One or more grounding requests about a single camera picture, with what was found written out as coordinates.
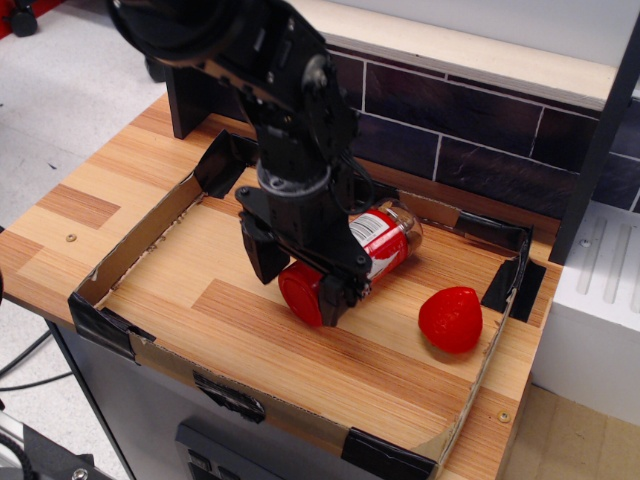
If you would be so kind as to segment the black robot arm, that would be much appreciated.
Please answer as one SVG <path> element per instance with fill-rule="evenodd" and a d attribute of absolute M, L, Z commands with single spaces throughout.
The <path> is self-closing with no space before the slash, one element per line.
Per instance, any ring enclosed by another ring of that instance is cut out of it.
<path fill-rule="evenodd" d="M 259 147 L 257 186 L 235 194 L 247 255 L 263 283 L 291 259 L 318 271 L 321 322 L 335 326 L 370 287 L 349 219 L 372 199 L 355 194 L 368 179 L 351 151 L 358 114 L 323 36 L 284 1 L 112 1 L 108 11 L 146 56 L 234 89 Z"/>

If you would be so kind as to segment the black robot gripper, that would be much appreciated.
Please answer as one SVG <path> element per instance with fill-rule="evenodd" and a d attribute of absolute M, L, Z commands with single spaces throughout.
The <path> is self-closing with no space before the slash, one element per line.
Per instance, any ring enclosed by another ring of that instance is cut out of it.
<path fill-rule="evenodd" d="M 269 284 L 295 258 L 316 269 L 320 280 L 321 325 L 336 327 L 368 284 L 371 259 L 349 228 L 349 214 L 339 203 L 353 198 L 354 177 L 343 172 L 335 183 L 332 172 L 309 182 L 278 177 L 259 167 L 258 185 L 240 186 L 243 244 L 257 278 Z"/>

